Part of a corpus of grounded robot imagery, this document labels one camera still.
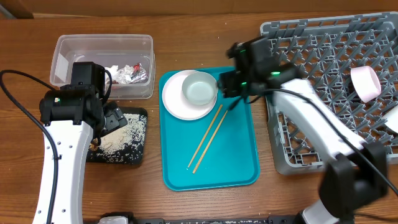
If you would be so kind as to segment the large white plate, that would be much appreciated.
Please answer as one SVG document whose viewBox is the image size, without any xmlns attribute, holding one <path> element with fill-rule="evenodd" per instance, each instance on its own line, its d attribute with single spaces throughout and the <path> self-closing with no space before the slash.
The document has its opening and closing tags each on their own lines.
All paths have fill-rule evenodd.
<svg viewBox="0 0 398 224">
<path fill-rule="evenodd" d="M 200 119 L 206 116 L 216 104 L 216 98 L 207 105 L 193 105 L 182 93 L 184 79 L 197 70 L 182 70 L 163 75 L 159 82 L 161 102 L 174 117 L 186 121 Z"/>
</svg>

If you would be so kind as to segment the red silver foil wrapper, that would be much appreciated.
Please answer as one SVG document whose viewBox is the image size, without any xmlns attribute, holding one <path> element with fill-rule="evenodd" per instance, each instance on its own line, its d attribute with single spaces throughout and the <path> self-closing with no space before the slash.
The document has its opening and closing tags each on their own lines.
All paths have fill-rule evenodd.
<svg viewBox="0 0 398 224">
<path fill-rule="evenodd" d="M 126 65 L 123 68 L 123 75 L 126 84 L 144 83 L 149 78 L 141 63 L 137 63 L 133 66 Z"/>
</svg>

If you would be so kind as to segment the pink bowl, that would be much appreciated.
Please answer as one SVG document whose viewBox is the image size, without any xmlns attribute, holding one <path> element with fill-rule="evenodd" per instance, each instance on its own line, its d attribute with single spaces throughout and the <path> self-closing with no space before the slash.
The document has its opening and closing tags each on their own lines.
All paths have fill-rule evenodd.
<svg viewBox="0 0 398 224">
<path fill-rule="evenodd" d="M 361 101 L 367 103 L 381 94 L 381 84 L 370 66 L 352 68 L 351 81 Z"/>
</svg>

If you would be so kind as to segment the grey bowl with rice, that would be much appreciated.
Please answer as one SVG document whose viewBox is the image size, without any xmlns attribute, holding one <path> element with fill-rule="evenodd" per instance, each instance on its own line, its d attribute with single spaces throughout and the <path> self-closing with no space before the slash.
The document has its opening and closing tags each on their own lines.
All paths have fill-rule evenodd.
<svg viewBox="0 0 398 224">
<path fill-rule="evenodd" d="M 216 79 L 209 73 L 195 71 L 182 83 L 182 93 L 193 105 L 207 105 L 217 96 Z"/>
</svg>

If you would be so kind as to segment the grey dishwasher rack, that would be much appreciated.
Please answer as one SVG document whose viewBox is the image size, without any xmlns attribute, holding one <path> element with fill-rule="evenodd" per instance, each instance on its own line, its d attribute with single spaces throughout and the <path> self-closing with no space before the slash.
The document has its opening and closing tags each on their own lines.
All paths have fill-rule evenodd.
<svg viewBox="0 0 398 224">
<path fill-rule="evenodd" d="M 397 162 L 397 134 L 384 119 L 397 106 L 396 12 L 265 22 L 260 33 L 281 63 L 301 69 L 350 130 L 369 142 L 382 142 L 389 162 Z M 363 65 L 372 67 L 381 83 L 381 94 L 367 103 L 349 76 Z"/>
</svg>

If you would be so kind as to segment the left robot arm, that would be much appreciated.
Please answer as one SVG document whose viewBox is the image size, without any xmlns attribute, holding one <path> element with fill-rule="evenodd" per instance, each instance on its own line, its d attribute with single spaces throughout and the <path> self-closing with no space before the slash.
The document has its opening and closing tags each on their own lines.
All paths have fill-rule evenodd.
<svg viewBox="0 0 398 224">
<path fill-rule="evenodd" d="M 108 101 L 109 74 L 93 62 L 75 62 L 71 82 L 40 101 L 45 149 L 34 223 L 82 223 L 90 144 L 128 124 L 117 104 Z"/>
</svg>

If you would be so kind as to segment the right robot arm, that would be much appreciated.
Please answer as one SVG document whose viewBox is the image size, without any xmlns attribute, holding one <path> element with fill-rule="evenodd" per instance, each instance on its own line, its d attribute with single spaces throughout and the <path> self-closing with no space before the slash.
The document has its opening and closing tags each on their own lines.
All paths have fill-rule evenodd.
<svg viewBox="0 0 398 224">
<path fill-rule="evenodd" d="M 354 223 L 355 211 L 387 195 L 394 185 L 387 178 L 387 154 L 380 142 L 366 142 L 322 102 L 300 69 L 281 64 L 265 37 L 235 43 L 226 55 L 234 70 L 220 74 L 218 88 L 225 98 L 240 101 L 269 96 L 271 103 L 293 121 L 319 153 L 325 173 L 319 199 L 299 212 L 294 223 Z"/>
</svg>

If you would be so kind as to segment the white tissue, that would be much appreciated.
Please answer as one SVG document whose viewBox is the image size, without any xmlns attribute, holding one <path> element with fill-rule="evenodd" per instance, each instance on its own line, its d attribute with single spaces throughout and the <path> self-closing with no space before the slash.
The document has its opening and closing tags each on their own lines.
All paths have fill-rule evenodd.
<svg viewBox="0 0 398 224">
<path fill-rule="evenodd" d="M 105 70 L 107 70 L 111 74 L 112 84 L 126 83 L 124 68 L 119 68 L 118 65 L 113 65 L 111 67 L 105 67 Z"/>
</svg>

